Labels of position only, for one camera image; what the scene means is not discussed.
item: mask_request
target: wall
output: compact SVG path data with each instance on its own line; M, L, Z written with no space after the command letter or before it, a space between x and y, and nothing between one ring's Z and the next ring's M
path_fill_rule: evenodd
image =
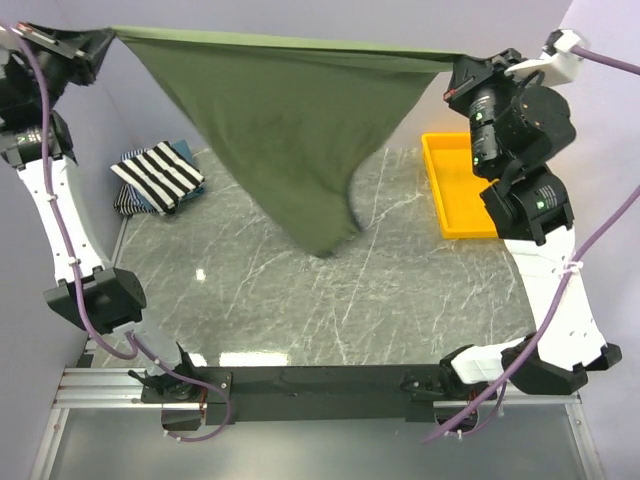
M236 31L372 41L478 56L512 46L535 57L571 3L529 0L513 8L510 0L58 1L78 28L124 24ZM112 47L101 75L138 142L150 145L167 137L182 137L193 146L203 145L126 47ZM450 112L442 101L447 84L448 74L436 79L390 140L392 146L418 146L420 135L427 130L467 129L466 120Z
M599 0L574 0L562 26L574 28L591 48L640 63L636 0L615 8ZM575 210L578 242L584 241L636 188L640 180L637 76L586 63L578 79L559 90L571 105L575 143L551 162L567 184ZM608 478L638 477L637 399L640 398L640 205L635 205L585 257L584 278L594 317L623 361L591 375L585 408Z
M68 27L54 1L0 0L6 23ZM117 182L107 164L131 146L100 86L69 88L59 103L82 165L87 206L106 251L120 220L111 204ZM28 477L65 365L78 358L85 335L51 313L42 292L54 286L51 253L33 202L17 175L0 162L0 477Z

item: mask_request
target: gray marble surface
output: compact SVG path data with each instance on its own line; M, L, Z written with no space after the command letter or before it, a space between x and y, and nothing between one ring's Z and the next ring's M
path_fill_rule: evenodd
M501 241L442 238L419 149L361 166L352 196L366 231L327 260L293 244L213 154L197 161L207 193L175 216L132 218L118 266L140 278L146 314L201 363L436 362L534 329Z

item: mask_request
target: yellow tray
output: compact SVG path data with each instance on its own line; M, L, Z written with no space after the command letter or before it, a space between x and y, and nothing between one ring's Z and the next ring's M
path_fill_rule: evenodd
M496 228L480 192L489 186L471 170L468 133L426 133L424 162L444 238L492 238Z

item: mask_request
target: olive green fabric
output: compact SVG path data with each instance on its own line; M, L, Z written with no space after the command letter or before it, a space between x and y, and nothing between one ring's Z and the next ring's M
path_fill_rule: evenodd
M354 171L457 55L356 42L114 29L239 185L318 256L359 231L349 202Z

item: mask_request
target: folded clothes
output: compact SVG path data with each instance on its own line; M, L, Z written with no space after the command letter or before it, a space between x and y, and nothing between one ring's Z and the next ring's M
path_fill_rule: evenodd
M193 163L184 140L123 154L121 162L111 167L126 182L114 208L123 215L173 213L180 203L204 192L204 177Z
M303 248L359 231L349 186L459 54L114 27L222 163Z

